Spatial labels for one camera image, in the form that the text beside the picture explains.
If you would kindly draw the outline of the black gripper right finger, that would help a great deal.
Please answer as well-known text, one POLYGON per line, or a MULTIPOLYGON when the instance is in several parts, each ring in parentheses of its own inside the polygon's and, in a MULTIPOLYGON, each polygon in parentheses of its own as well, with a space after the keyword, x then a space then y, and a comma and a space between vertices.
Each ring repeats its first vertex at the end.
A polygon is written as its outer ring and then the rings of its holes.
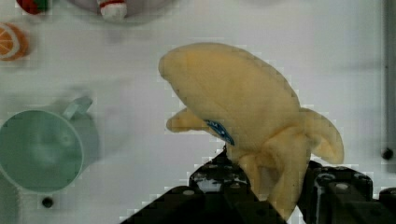
POLYGON ((395 188, 373 196, 369 176, 310 161, 298 208, 306 224, 396 224, 395 188))

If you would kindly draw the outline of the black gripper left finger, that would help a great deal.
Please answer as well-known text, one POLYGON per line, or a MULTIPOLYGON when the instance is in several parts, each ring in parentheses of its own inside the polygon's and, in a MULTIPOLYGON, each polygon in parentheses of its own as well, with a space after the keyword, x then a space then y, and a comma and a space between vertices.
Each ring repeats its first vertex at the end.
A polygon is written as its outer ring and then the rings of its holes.
POLYGON ((242 168, 223 149, 198 168, 187 186, 166 191, 121 224, 287 224, 252 192, 242 168))

